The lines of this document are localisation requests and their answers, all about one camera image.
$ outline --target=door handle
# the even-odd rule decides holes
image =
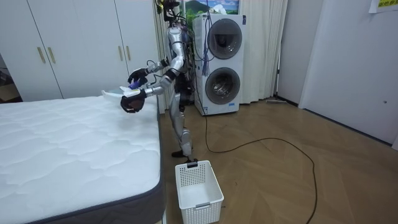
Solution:
[[[40,58],[42,59],[42,62],[45,63],[43,51],[40,47],[37,47],[37,50],[39,51]]]
[[[119,46],[120,61],[123,61],[122,48]]]
[[[126,46],[126,50],[127,50],[127,57],[129,58],[129,60],[131,60],[129,46]]]
[[[48,49],[49,52],[50,52],[50,56],[51,56],[52,63],[55,63],[55,58],[54,58],[54,54],[52,53],[51,47],[47,47],[47,49]]]

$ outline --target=white wardrobe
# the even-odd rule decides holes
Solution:
[[[0,53],[24,101],[98,96],[158,61],[153,1],[1,0]]]

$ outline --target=quilted mattress surface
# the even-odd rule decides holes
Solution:
[[[0,105],[0,223],[26,223],[153,189],[156,97],[136,114],[102,96]]]

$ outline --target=mattress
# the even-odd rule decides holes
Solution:
[[[148,223],[165,187],[156,97],[0,105],[0,223]]]

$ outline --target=washer dryer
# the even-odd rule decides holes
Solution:
[[[212,26],[206,19],[207,14],[200,14],[193,20],[198,52],[195,54],[195,106],[202,115],[235,112],[239,110],[241,98],[246,16],[212,14]],[[198,57],[203,58],[204,41],[209,48],[205,73],[205,63]]]

